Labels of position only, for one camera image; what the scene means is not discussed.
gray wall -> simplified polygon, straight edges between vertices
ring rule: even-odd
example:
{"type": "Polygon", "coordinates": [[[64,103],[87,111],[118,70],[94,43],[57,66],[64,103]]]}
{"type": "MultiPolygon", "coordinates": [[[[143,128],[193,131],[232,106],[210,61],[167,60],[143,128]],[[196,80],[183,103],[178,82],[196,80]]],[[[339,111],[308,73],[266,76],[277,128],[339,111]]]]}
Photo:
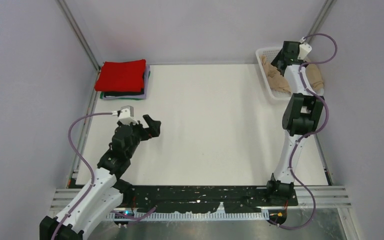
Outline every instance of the gray wall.
{"type": "MultiPolygon", "coordinates": [[[[384,239],[384,2],[337,1],[320,32],[339,47],[337,57],[320,66],[331,112],[320,141],[365,237],[384,239]]],[[[326,59],[332,49],[318,37],[310,57],[326,59]]]]}
{"type": "Polygon", "coordinates": [[[0,239],[38,239],[94,77],[55,1],[0,0],[0,239]]]}
{"type": "Polygon", "coordinates": [[[98,61],[252,63],[299,40],[323,0],[67,0],[98,61]]]}

stack of folded clothes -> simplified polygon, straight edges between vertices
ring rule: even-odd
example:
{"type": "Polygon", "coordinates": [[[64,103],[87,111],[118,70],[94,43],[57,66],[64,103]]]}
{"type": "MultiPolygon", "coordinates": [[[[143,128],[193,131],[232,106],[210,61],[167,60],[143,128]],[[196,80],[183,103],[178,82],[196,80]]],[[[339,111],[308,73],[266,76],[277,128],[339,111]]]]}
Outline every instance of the stack of folded clothes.
{"type": "Polygon", "coordinates": [[[95,90],[100,98],[145,99],[150,76],[150,67],[145,59],[129,62],[106,61],[101,69],[95,90]]]}

purple folded cloth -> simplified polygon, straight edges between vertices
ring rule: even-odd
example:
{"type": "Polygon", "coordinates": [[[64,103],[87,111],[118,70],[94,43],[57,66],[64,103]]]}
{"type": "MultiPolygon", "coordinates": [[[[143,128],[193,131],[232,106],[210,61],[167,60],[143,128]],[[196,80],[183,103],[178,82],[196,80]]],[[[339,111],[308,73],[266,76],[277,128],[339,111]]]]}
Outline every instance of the purple folded cloth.
{"type": "Polygon", "coordinates": [[[133,95],[133,96],[104,96],[101,93],[101,98],[103,100],[113,100],[113,99],[146,99],[147,98],[147,88],[148,88],[148,81],[150,78],[150,66],[146,65],[145,68],[145,74],[143,78],[143,94],[142,95],[133,95]]]}

basket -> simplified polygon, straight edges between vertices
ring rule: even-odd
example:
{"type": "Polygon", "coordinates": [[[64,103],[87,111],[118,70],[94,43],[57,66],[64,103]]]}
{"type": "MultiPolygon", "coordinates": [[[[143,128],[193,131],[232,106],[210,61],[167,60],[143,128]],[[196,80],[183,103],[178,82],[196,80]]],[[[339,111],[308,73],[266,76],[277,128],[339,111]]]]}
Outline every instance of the basket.
{"type": "MultiPolygon", "coordinates": [[[[270,88],[269,81],[267,80],[266,73],[264,72],[263,65],[261,63],[261,56],[265,56],[267,58],[267,61],[271,63],[281,49],[282,49],[281,46],[260,48],[257,51],[255,51],[255,56],[257,57],[258,66],[259,66],[259,69],[261,70],[262,79],[264,81],[265,89],[267,90],[268,96],[274,101],[289,101],[291,99],[291,94],[286,92],[276,91],[270,88]]],[[[324,89],[322,88],[316,93],[322,96],[324,93],[324,89]]]]}

beige cloth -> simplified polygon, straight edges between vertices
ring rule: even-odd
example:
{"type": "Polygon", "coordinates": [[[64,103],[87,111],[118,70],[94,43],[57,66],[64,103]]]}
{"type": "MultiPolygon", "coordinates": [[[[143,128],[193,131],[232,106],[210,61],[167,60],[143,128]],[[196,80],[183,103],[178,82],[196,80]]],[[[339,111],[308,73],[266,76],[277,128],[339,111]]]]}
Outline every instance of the beige cloth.
{"type": "MultiPolygon", "coordinates": [[[[271,65],[270,62],[267,62],[266,56],[261,56],[261,64],[270,88],[282,93],[290,94],[291,88],[289,87],[288,81],[281,75],[275,66],[271,65]]],[[[314,91],[318,91],[323,88],[324,82],[322,74],[315,64],[309,64],[306,66],[305,73],[307,75],[308,82],[314,91]]]]}

